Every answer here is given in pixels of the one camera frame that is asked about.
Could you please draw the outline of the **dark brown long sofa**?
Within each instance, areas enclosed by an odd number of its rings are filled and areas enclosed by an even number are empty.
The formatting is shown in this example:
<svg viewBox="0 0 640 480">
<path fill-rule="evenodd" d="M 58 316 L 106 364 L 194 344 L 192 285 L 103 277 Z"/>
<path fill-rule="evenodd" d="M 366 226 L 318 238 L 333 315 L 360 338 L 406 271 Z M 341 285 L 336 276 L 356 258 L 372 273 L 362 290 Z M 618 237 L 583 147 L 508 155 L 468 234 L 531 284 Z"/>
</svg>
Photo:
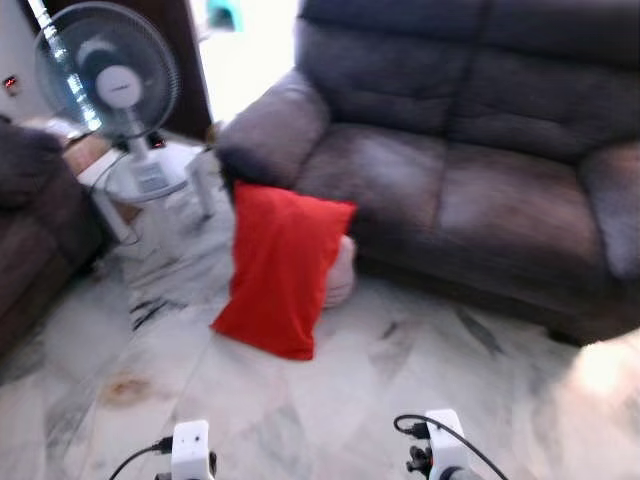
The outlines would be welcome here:
<svg viewBox="0 0 640 480">
<path fill-rule="evenodd" d="M 105 233 L 58 138 L 0 118 L 0 361 L 102 251 Z"/>
</svg>

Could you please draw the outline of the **red pillow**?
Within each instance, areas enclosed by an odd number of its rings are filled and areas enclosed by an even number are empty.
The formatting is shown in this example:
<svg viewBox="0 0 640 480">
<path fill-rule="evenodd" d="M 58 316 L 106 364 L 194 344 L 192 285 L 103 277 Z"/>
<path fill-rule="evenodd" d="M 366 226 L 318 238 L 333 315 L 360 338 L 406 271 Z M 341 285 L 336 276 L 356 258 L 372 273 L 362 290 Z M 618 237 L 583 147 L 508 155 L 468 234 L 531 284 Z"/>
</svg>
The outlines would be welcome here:
<svg viewBox="0 0 640 480">
<path fill-rule="evenodd" d="M 356 205 L 289 189 L 233 184 L 229 300 L 210 328 L 280 358 L 310 361 L 326 279 Z"/>
</svg>

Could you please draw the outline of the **white side table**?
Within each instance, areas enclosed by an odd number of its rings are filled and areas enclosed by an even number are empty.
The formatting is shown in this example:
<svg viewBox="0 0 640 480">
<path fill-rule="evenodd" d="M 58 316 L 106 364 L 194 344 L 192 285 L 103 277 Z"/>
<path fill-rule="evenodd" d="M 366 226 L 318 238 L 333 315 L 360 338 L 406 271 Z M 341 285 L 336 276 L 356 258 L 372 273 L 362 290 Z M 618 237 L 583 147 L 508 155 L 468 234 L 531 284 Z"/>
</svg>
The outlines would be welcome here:
<svg viewBox="0 0 640 480">
<path fill-rule="evenodd" d="M 116 241 L 120 244 L 133 244 L 140 236 L 125 221 L 120 212 L 122 206 L 131 206 L 141 211 L 150 206 L 160 209 L 165 198 L 188 188 L 196 193 L 204 218 L 210 218 L 212 182 L 206 178 L 207 154 L 209 151 L 206 148 L 182 143 L 152 148 L 147 152 L 146 160 L 163 178 L 163 186 L 157 189 L 140 186 L 134 178 L 132 155 L 116 148 L 110 148 L 76 177 L 90 191 L 93 204 L 99 209 Z"/>
</svg>

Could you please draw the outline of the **dark brown two-seat sofa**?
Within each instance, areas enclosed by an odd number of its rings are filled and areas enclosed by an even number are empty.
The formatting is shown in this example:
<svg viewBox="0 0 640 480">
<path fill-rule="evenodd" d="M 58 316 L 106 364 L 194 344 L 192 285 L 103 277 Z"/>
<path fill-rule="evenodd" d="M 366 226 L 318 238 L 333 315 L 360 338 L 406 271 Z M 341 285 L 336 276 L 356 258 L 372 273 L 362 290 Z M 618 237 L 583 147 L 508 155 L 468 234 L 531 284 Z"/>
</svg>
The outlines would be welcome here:
<svg viewBox="0 0 640 480">
<path fill-rule="evenodd" d="M 639 0 L 301 0 L 214 151 L 366 260 L 572 346 L 640 328 Z"/>
</svg>

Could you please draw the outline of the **teal plastic object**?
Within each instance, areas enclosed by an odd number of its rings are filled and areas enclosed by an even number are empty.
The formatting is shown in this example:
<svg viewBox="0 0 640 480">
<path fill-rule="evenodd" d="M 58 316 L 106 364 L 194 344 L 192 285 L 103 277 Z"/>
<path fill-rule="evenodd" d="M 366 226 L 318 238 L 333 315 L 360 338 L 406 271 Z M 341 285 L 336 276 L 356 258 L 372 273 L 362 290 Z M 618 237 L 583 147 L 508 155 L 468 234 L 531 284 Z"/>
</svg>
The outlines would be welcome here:
<svg viewBox="0 0 640 480">
<path fill-rule="evenodd" d="M 207 26 L 241 32 L 244 29 L 241 0 L 205 0 Z"/>
</svg>

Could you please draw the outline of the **white table fan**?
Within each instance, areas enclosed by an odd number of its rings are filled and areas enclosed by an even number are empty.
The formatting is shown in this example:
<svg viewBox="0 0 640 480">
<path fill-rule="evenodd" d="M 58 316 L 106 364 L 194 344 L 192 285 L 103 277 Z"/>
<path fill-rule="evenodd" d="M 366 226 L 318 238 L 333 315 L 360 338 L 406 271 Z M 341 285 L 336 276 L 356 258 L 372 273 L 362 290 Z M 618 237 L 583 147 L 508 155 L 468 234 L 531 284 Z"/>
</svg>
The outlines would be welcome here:
<svg viewBox="0 0 640 480">
<path fill-rule="evenodd" d="M 140 13 L 106 1 L 61 9 L 37 29 L 35 70 L 52 113 L 125 143 L 124 201 L 157 200 L 186 186 L 184 169 L 166 165 L 148 140 L 177 105 L 180 76 L 163 36 Z"/>
</svg>

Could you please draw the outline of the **beige pillow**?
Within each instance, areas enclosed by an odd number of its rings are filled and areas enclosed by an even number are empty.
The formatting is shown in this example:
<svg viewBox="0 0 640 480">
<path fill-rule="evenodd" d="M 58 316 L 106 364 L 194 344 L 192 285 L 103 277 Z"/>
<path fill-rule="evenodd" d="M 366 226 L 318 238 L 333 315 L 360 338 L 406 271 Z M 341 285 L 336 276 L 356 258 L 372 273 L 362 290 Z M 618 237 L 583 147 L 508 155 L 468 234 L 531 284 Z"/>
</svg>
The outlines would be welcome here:
<svg viewBox="0 0 640 480">
<path fill-rule="evenodd" d="M 324 308 L 340 305 L 351 296 L 356 284 L 356 253 L 356 243 L 351 237 L 340 238 L 338 255 L 326 274 Z"/>
</svg>

